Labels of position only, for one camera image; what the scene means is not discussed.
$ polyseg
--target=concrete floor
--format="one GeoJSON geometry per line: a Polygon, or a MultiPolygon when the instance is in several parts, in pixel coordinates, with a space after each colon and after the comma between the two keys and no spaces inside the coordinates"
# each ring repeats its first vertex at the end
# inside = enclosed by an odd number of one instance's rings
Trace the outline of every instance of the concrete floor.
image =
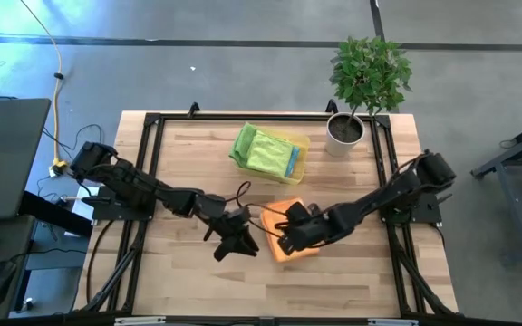
{"type": "MultiPolygon", "coordinates": [[[[0,5],[0,33],[43,34],[21,4],[7,2],[0,5]]],[[[367,0],[32,0],[28,4],[57,35],[286,41],[374,36],[367,0]]],[[[380,11],[389,40],[522,43],[522,0],[380,0],[380,11]]],[[[62,46],[61,50],[66,75],[60,97],[61,139],[70,144],[76,131],[89,123],[102,125],[106,142],[112,144],[122,110],[187,110],[198,101],[203,110],[321,111],[334,94],[327,80],[333,49],[62,46]]],[[[502,139],[522,130],[522,52],[410,51],[408,57],[414,92],[406,94],[401,112],[415,115],[422,146],[442,153],[459,176],[451,190],[453,198],[441,208],[459,309],[472,317],[522,321],[522,264],[500,263],[501,254],[516,248],[517,233],[496,178],[476,181],[469,175],[502,151],[498,148],[502,139]]],[[[0,44],[2,95],[51,97],[56,69],[49,45],[0,44]]],[[[52,123],[49,117],[48,128],[52,123]]],[[[84,132],[81,140],[96,140],[94,132],[84,132]]],[[[29,190],[35,190],[35,181],[46,174],[51,160],[52,143],[42,139],[29,190]]],[[[72,195],[76,190],[68,179],[44,183],[44,193],[72,195]]],[[[37,288],[37,282],[30,283],[31,291],[37,288]]],[[[57,289],[56,294],[72,298],[70,289],[57,289]]],[[[52,297],[39,301],[37,313],[66,310],[68,300],[52,297]]]]}

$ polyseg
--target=laptop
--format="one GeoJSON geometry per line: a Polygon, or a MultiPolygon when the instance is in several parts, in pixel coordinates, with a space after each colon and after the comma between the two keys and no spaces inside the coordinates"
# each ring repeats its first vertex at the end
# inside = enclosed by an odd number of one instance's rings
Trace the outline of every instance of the laptop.
{"type": "Polygon", "coordinates": [[[0,219],[16,216],[50,100],[0,100],[0,219]]]}

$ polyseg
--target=yellow cable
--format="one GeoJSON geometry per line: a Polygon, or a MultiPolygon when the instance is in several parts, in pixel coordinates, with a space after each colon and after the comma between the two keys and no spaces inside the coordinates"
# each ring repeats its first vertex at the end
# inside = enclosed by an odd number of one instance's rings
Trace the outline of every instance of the yellow cable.
{"type": "MultiPolygon", "coordinates": [[[[42,23],[42,21],[40,21],[40,19],[37,18],[37,16],[34,14],[32,9],[30,9],[30,7],[24,2],[24,0],[20,0],[20,1],[22,2],[22,4],[24,4],[25,8],[27,8],[27,10],[30,12],[30,14],[32,14],[32,16],[35,18],[37,23],[39,23],[42,26],[42,28],[45,30],[47,35],[50,37],[50,40],[52,41],[52,44],[53,44],[53,48],[55,49],[55,52],[58,54],[58,62],[59,62],[58,73],[61,74],[62,73],[62,54],[60,53],[60,49],[58,49],[58,45],[55,43],[54,38],[50,34],[50,31],[48,31],[47,28],[45,27],[45,25],[42,23]]],[[[59,90],[60,90],[60,79],[56,77],[55,78],[55,87],[53,89],[53,102],[52,102],[53,137],[56,139],[59,139],[58,138],[58,130],[59,130],[58,129],[58,92],[59,92],[59,90]]],[[[60,160],[60,153],[58,150],[57,141],[53,142],[53,163],[52,164],[53,164],[53,166],[56,166],[59,168],[63,168],[64,166],[67,165],[67,163],[65,161],[60,160]]]]}

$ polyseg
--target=orange sponge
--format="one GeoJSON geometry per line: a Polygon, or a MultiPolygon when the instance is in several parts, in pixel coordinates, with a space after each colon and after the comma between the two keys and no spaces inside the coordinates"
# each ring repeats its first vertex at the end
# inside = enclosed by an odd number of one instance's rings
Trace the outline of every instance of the orange sponge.
{"type": "MultiPolygon", "coordinates": [[[[271,209],[274,209],[278,212],[283,212],[285,213],[285,211],[291,206],[293,205],[294,203],[296,202],[299,202],[301,203],[301,205],[304,204],[304,202],[301,200],[301,198],[294,198],[294,199],[289,199],[289,200],[284,200],[284,201],[280,201],[280,202],[275,202],[275,203],[271,203],[269,205],[267,205],[267,207],[271,208],[271,209]]],[[[286,222],[287,221],[287,217],[286,216],[282,216],[278,213],[274,213],[274,212],[271,212],[271,211],[268,211],[268,210],[264,210],[262,213],[261,213],[261,222],[263,223],[263,227],[267,230],[267,231],[270,231],[270,232],[273,232],[277,235],[282,235],[283,232],[281,232],[280,230],[277,230],[275,228],[275,224],[276,223],[279,223],[279,222],[286,222]]],[[[286,262],[286,261],[290,261],[292,259],[295,259],[295,258],[298,258],[298,257],[304,257],[304,256],[307,256],[309,254],[317,254],[319,253],[319,248],[307,248],[301,252],[292,252],[290,255],[286,255],[283,250],[281,250],[281,247],[279,246],[279,244],[277,243],[277,238],[270,235],[270,234],[267,234],[267,240],[269,241],[269,247],[271,248],[271,252],[273,252],[273,256],[274,258],[279,262],[286,262]]]]}

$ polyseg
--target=wooden table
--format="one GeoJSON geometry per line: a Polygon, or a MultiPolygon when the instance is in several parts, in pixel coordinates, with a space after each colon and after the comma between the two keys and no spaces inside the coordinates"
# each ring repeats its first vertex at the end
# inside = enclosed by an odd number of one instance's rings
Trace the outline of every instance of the wooden table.
{"type": "MultiPolygon", "coordinates": [[[[140,145],[145,111],[124,111],[115,148],[134,162],[140,145]]],[[[399,164],[421,153],[412,115],[391,115],[399,164]]],[[[267,203],[301,197],[320,207],[354,201],[379,186],[371,132],[347,158],[324,152],[325,124],[307,121],[259,121],[256,125],[307,135],[311,143],[304,179],[287,186],[237,171],[227,156],[243,121],[169,120],[164,129],[157,178],[174,187],[197,187],[223,197],[233,196],[250,180],[253,186],[242,202],[267,203]]],[[[144,165],[148,170],[155,131],[150,134],[144,165]]],[[[385,139],[382,152],[387,160],[385,139]]],[[[92,295],[114,268],[123,223],[115,222],[102,239],[92,268],[92,295]]],[[[94,227],[90,250],[103,225],[94,227]]],[[[149,225],[140,267],[134,314],[397,317],[399,316],[388,237],[378,213],[367,216],[353,234],[322,248],[319,255],[277,263],[266,235],[251,228],[260,247],[257,257],[230,254],[213,258],[218,238],[202,238],[207,228],[196,218],[182,219],[161,205],[149,225]]],[[[431,288],[456,311],[449,267],[440,236],[428,225],[412,225],[421,274],[431,288]]],[[[75,308],[85,304],[86,258],[75,308]]],[[[409,277],[409,304],[414,307],[409,277]]],[[[127,281],[122,283],[119,306],[127,281]]]]}

